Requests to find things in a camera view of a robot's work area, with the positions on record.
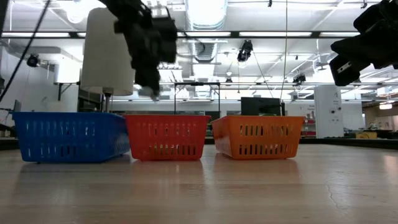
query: black cable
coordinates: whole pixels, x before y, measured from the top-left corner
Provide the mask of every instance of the black cable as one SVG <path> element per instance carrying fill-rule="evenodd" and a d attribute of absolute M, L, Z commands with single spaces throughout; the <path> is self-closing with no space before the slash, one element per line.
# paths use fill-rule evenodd
<path fill-rule="evenodd" d="M 264 74 L 263 74 L 263 72 L 262 72 L 262 70 L 261 70 L 261 67 L 260 67 L 259 61 L 257 60 L 256 53 L 254 53 L 254 51 L 253 51 L 253 56 L 254 56 L 254 58 L 256 59 L 257 66 L 259 67 L 259 70 L 260 70 L 261 76 L 262 76 L 262 78 L 264 79 L 264 83 L 266 84 L 266 86 L 267 86 L 267 89 L 268 89 L 269 93 L 271 94 L 271 97 L 273 98 L 273 97 L 274 97 L 274 95 L 272 95 L 272 91 L 271 91 L 271 89 L 269 88 L 269 85 L 268 85 L 268 83 L 267 83 L 267 80 L 266 80 L 266 78 L 265 78 L 265 76 L 264 76 Z"/>
<path fill-rule="evenodd" d="M 283 96 L 283 94 L 284 94 L 284 86 L 285 86 L 285 79 L 286 79 L 286 60 L 287 60 L 287 26 L 288 26 L 288 23 L 287 23 L 287 14 L 288 14 L 288 9 L 287 9 L 287 6 L 288 6 L 288 2 L 287 2 L 287 0 L 286 0 L 286 27 L 285 27 L 285 31 L 286 31 L 286 38 L 285 38 L 285 61 L 284 61 L 284 79 L 282 80 L 282 89 L 281 89 L 281 91 L 280 91 L 280 99 L 282 100 L 282 96 Z"/>
<path fill-rule="evenodd" d="M 42 13 L 41 13 L 41 15 L 40 15 L 40 17 L 39 17 L 39 21 L 37 21 L 36 28 L 35 28 L 35 30 L 33 31 L 32 37 L 30 37 L 29 42 L 28 42 L 28 44 L 26 45 L 25 50 L 23 51 L 23 53 L 22 53 L 22 55 L 21 55 L 21 57 L 20 57 L 20 59 L 19 59 L 19 62 L 18 62 L 18 64 L 17 64 L 17 66 L 15 67 L 15 69 L 14 69 L 12 75 L 11 75 L 11 78 L 10 78 L 10 80 L 8 81 L 7 85 L 6 85 L 6 88 L 4 89 L 2 95 L 0 96 L 0 103 L 2 102 L 2 99 L 3 99 L 4 96 L 6 95 L 8 89 L 10 88 L 11 83 L 12 83 L 12 81 L 14 80 L 15 75 L 17 74 L 19 67 L 21 66 L 21 63 L 24 61 L 25 56 L 26 56 L 26 53 L 27 53 L 27 51 L 29 50 L 30 46 L 32 45 L 32 42 L 33 42 L 33 40 L 35 39 L 36 33 L 39 31 L 40 25 L 41 25 L 41 23 L 42 23 L 42 21 L 43 21 L 43 19 L 44 19 L 45 13 L 47 12 L 47 9 L 48 9 L 49 6 L 50 6 L 50 3 L 51 3 L 51 0 L 47 0 L 47 3 L 45 4 L 45 6 L 44 6 L 44 8 L 43 8 L 43 11 L 42 11 Z"/>

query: white cylinder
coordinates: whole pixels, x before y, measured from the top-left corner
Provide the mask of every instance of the white cylinder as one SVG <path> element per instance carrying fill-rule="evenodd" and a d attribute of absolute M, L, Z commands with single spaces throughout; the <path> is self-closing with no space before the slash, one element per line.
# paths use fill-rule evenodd
<path fill-rule="evenodd" d="M 81 73 L 81 89 L 115 96 L 132 94 L 135 70 L 123 34 L 114 33 L 116 17 L 108 9 L 93 9 L 88 14 Z"/>

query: camera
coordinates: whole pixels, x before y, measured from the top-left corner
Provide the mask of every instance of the camera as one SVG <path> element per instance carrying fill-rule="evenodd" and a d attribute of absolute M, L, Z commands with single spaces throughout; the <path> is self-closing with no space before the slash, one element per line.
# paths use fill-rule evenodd
<path fill-rule="evenodd" d="M 241 47 L 241 50 L 239 50 L 238 61 L 246 62 L 251 56 L 252 51 L 253 51 L 253 44 L 251 43 L 251 40 L 245 40 Z"/>
<path fill-rule="evenodd" d="M 38 54 L 31 54 L 26 61 L 27 66 L 37 68 L 40 66 L 40 59 Z"/>

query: plastic basket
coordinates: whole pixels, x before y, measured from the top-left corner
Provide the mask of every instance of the plastic basket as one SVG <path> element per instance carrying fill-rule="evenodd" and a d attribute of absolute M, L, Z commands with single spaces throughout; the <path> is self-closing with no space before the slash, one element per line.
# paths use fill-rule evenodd
<path fill-rule="evenodd" d="M 201 158 L 209 116 L 126 115 L 131 155 L 148 160 Z"/>
<path fill-rule="evenodd" d="M 233 159 L 295 157 L 304 117 L 226 116 L 212 122 L 218 151 Z"/>
<path fill-rule="evenodd" d="M 27 162 L 103 162 L 129 150 L 125 119 L 106 113 L 13 113 Z"/>

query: red basket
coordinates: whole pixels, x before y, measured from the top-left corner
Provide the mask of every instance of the red basket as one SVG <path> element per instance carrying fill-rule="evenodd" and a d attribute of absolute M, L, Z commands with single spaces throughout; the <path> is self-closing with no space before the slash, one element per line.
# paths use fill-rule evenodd
<path fill-rule="evenodd" d="M 131 155 L 140 160 L 198 160 L 209 116 L 126 115 Z"/>

